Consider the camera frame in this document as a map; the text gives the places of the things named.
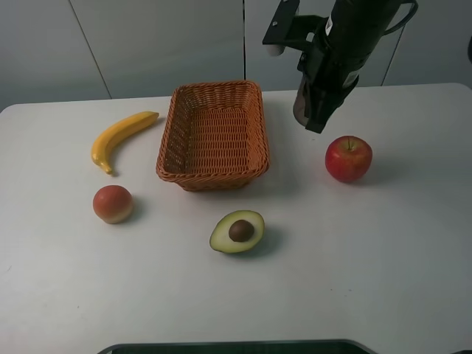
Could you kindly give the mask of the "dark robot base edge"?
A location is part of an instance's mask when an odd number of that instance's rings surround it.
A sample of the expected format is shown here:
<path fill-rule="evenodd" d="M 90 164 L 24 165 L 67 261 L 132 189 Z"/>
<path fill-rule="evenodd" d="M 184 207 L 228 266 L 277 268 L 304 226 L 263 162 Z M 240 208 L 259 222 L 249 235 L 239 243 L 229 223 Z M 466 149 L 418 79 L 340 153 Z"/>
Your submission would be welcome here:
<path fill-rule="evenodd" d="M 375 353 L 346 339 L 115 344 L 100 353 Z"/>

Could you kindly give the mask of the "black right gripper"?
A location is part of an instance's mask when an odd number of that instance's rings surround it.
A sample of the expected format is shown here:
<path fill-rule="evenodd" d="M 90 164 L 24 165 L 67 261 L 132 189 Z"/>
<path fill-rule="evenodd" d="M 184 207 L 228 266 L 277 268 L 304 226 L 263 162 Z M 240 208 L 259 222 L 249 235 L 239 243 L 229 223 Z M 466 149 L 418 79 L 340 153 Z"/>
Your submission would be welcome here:
<path fill-rule="evenodd" d="M 359 72 L 400 7 L 399 1 L 336 1 L 307 55 L 305 129 L 321 133 L 358 83 Z"/>

